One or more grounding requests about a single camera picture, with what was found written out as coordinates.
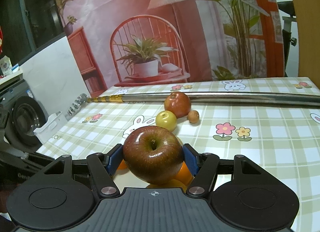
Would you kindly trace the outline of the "person left hand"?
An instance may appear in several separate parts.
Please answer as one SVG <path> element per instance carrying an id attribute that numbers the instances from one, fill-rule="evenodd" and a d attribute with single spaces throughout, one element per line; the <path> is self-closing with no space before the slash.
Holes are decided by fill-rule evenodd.
<path id="1" fill-rule="evenodd" d="M 7 198 L 16 188 L 14 184 L 1 184 L 0 190 L 0 213 L 7 213 Z"/>

